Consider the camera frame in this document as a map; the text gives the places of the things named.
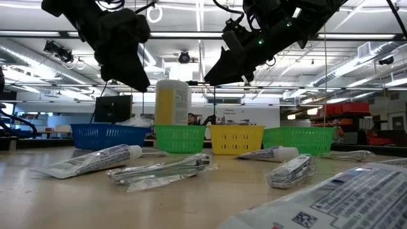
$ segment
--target green basket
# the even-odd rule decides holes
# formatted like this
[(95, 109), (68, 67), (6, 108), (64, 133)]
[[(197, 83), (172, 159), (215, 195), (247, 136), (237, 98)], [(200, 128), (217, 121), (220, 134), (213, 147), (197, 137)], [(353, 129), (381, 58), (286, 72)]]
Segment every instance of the green basket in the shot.
[(195, 125), (156, 125), (158, 149), (168, 153), (200, 153), (205, 129)]
[(311, 155), (329, 153), (334, 130), (326, 127), (269, 128), (263, 134), (263, 146), (295, 147), (300, 153)]

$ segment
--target desk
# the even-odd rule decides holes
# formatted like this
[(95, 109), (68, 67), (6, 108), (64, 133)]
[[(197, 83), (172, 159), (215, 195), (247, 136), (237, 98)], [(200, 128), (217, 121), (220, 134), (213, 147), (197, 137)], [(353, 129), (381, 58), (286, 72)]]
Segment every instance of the desk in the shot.
[[(218, 170), (138, 193), (119, 191), (104, 172), (59, 180), (31, 172), (80, 155), (73, 148), (17, 150), (0, 155), (2, 229), (208, 229), (244, 209), (319, 183), (360, 163), (322, 159), (313, 177), (290, 190), (271, 189), (265, 176), (278, 163), (215, 156)], [(375, 161), (393, 159), (376, 156)], [(170, 160), (139, 158), (131, 165)]]
[(67, 134), (68, 137), (71, 137), (71, 134), (72, 134), (72, 132), (69, 132), (69, 131), (37, 131), (37, 133), (38, 134), (46, 134), (47, 139), (51, 138), (51, 134)]

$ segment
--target yellow label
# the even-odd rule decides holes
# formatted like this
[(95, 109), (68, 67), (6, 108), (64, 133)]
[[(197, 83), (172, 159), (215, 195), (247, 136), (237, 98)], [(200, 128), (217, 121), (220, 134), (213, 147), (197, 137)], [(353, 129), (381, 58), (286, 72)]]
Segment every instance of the yellow label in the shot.
[(155, 124), (172, 125), (174, 89), (159, 89), (155, 101)]

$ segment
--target blue plastic basket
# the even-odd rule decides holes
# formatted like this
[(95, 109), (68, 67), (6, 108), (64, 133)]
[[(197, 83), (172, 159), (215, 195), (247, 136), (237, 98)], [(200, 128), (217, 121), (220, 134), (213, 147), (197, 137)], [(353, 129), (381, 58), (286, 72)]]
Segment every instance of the blue plastic basket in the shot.
[(101, 150), (119, 144), (142, 146), (150, 128), (112, 124), (71, 124), (75, 148)]

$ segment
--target yellow plastic basket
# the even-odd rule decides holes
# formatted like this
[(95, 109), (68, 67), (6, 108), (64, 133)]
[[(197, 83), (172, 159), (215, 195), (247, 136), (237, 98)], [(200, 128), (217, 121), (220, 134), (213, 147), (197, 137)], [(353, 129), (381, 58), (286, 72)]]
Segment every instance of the yellow plastic basket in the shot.
[(264, 126), (210, 125), (212, 150), (217, 155), (240, 155), (259, 150)]

